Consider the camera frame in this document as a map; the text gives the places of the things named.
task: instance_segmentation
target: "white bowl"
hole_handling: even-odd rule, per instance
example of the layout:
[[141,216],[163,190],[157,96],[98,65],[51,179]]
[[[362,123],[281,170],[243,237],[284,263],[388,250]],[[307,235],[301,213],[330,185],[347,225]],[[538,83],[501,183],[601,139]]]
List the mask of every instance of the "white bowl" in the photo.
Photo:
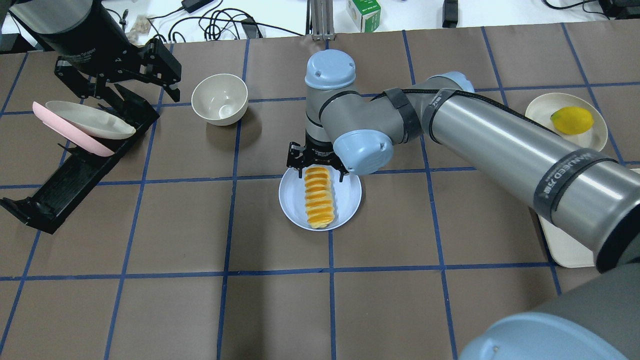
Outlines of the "white bowl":
[[102,110],[68,101],[47,101],[44,106],[73,123],[85,133],[103,139],[126,139],[136,129],[124,120]]
[[[567,135],[558,131],[551,121],[551,114],[567,106],[578,106],[588,110],[593,117],[593,127],[586,133],[578,135]],[[524,115],[581,147],[589,147],[593,150],[601,151],[609,138],[607,124],[598,110],[590,103],[573,95],[560,92],[540,95],[531,101]]]
[[202,80],[191,94],[191,107],[210,124],[231,125],[249,105],[246,84],[232,74],[216,74]]

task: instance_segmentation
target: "green box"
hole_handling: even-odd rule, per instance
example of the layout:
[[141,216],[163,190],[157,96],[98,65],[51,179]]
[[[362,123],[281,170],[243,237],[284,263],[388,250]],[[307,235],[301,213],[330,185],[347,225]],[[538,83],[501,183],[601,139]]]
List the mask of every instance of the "green box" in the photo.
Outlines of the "green box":
[[382,8],[376,0],[347,0],[347,12],[361,33],[372,33],[380,25]]

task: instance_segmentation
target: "pink plate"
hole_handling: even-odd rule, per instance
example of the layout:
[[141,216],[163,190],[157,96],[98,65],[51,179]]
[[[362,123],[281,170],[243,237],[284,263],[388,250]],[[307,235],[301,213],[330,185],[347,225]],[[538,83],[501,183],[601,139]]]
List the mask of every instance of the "pink plate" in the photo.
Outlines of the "pink plate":
[[111,156],[114,154],[109,148],[35,101],[33,102],[33,113],[46,126],[49,126],[55,132],[69,139],[84,150],[98,156]]

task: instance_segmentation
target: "lemon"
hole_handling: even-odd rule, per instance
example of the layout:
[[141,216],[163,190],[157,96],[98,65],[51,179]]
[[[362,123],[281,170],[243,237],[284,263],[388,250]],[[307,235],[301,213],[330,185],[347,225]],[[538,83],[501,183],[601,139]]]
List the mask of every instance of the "lemon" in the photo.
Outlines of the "lemon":
[[558,131],[567,135],[578,135],[593,127],[593,116],[587,109],[578,106],[561,108],[551,114],[551,121]]

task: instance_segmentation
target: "dish rack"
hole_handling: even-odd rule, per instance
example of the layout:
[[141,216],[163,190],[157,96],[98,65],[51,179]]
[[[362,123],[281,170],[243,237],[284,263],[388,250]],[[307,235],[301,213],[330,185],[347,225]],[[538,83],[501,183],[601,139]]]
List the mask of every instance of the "dish rack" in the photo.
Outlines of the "dish rack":
[[0,199],[0,205],[24,224],[53,234],[89,192],[122,159],[122,156],[147,132],[159,118],[147,100],[115,84],[122,99],[116,109],[100,106],[136,129],[129,138],[109,140],[95,138],[111,149],[114,155],[102,157],[80,147],[65,148],[70,156],[64,164],[32,196],[22,200]]

